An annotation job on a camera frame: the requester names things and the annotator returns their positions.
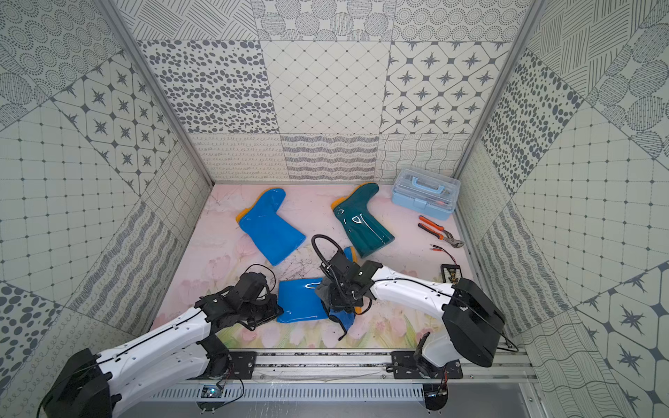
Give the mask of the grey blue microfibre cloth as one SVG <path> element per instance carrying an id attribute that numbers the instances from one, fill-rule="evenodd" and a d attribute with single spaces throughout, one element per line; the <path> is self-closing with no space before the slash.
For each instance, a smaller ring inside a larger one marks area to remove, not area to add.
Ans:
<path id="1" fill-rule="evenodd" d="M 328 319 L 341 327 L 343 335 L 338 338 L 341 341 L 355 321 L 355 305 L 348 283 L 325 277 L 316 287 L 315 294 L 320 299 Z"/>

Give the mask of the blue rubber boot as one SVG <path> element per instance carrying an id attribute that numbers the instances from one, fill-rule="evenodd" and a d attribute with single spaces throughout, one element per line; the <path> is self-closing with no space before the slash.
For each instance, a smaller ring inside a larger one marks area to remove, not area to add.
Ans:
<path id="1" fill-rule="evenodd" d="M 349 260 L 355 261 L 351 247 L 346 247 L 343 251 Z M 277 318 L 277 322 L 290 324 L 328 319 L 320 299 L 315 294 L 322 279 L 323 277 L 282 281 L 278 290 L 278 303 L 284 313 Z"/>
<path id="2" fill-rule="evenodd" d="M 306 236 L 278 214 L 286 198 L 282 188 L 262 193 L 252 207 L 236 216 L 236 222 L 272 266 L 278 266 L 300 247 Z"/>

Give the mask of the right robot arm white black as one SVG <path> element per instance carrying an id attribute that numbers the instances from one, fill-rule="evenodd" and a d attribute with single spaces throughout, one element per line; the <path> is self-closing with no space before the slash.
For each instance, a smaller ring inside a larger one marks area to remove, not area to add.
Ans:
<path id="1" fill-rule="evenodd" d="M 324 234 L 314 235 L 311 244 L 324 274 L 315 293 L 329 320 L 339 324 L 343 334 L 348 334 L 355 318 L 365 315 L 374 301 L 393 302 L 444 324 L 444 331 L 428 334 L 419 344 L 419 360 L 432 367 L 461 359 L 479 367 L 492 366 L 503 338 L 505 316 L 477 283 L 421 280 L 376 261 L 358 265 Z"/>

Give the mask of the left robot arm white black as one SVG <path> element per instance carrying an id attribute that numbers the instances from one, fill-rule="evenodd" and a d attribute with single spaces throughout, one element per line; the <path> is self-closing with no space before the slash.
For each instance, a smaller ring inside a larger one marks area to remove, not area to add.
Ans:
<path id="1" fill-rule="evenodd" d="M 254 331 L 282 315 L 278 297 L 262 273 L 200 297 L 176 319 L 94 354 L 73 355 L 38 406 L 44 417 L 118 417 L 165 388 L 193 378 L 233 375 L 221 330 L 242 325 Z"/>

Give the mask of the green rubber boot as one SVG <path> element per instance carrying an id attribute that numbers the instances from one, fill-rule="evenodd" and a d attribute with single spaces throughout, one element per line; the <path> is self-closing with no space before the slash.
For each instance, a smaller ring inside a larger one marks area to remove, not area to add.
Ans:
<path id="1" fill-rule="evenodd" d="M 369 257 L 395 240 L 368 209 L 369 202 L 379 193 L 380 186 L 374 182 L 364 183 L 348 197 L 332 203 L 331 209 L 361 258 Z"/>

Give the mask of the light blue plastic toolbox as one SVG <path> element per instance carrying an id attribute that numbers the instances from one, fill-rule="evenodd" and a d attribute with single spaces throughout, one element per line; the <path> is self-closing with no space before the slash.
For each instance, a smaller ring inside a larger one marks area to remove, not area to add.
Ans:
<path id="1" fill-rule="evenodd" d="M 395 178 L 391 200 L 399 207 L 446 220 L 455 212 L 460 187 L 458 179 L 407 167 Z"/>

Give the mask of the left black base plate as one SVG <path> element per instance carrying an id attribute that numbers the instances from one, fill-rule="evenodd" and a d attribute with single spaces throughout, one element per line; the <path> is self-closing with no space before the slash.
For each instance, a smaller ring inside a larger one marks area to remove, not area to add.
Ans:
<path id="1" fill-rule="evenodd" d="M 209 361 L 205 376 L 209 379 L 230 376 L 242 381 L 253 378 L 258 353 L 255 351 L 233 351 L 217 355 Z"/>

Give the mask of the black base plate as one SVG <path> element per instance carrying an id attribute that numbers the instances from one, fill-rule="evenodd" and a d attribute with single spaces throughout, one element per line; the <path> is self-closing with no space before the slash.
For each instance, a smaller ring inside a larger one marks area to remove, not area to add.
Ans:
<path id="1" fill-rule="evenodd" d="M 217 355 L 209 361 L 205 376 L 209 379 L 230 376 L 242 381 L 253 378 L 258 353 L 255 351 L 233 351 Z"/>
<path id="2" fill-rule="evenodd" d="M 447 362 L 442 367 L 436 367 L 423 360 L 411 351 L 393 351 L 390 365 L 386 372 L 392 374 L 396 380 L 410 379 L 462 379 L 463 370 L 460 361 Z"/>

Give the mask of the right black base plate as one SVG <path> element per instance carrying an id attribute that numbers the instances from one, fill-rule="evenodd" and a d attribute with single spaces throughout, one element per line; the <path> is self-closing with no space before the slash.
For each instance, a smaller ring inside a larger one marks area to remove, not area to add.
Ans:
<path id="1" fill-rule="evenodd" d="M 436 367 L 423 360 L 411 351 L 393 351 L 390 365 L 386 372 L 392 374 L 396 380 L 410 379 L 462 379 L 463 370 L 460 361 L 447 362 L 442 367 Z"/>

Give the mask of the orange handled pliers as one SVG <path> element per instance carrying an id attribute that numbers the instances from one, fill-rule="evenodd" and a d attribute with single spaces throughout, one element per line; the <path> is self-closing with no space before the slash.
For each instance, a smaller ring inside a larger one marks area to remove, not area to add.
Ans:
<path id="1" fill-rule="evenodd" d="M 464 243 L 461 240 L 455 238 L 454 235 L 447 231 L 443 226 L 440 226 L 423 215 L 420 215 L 418 219 L 418 227 L 438 240 L 442 240 L 454 248 L 461 248 L 464 246 Z"/>

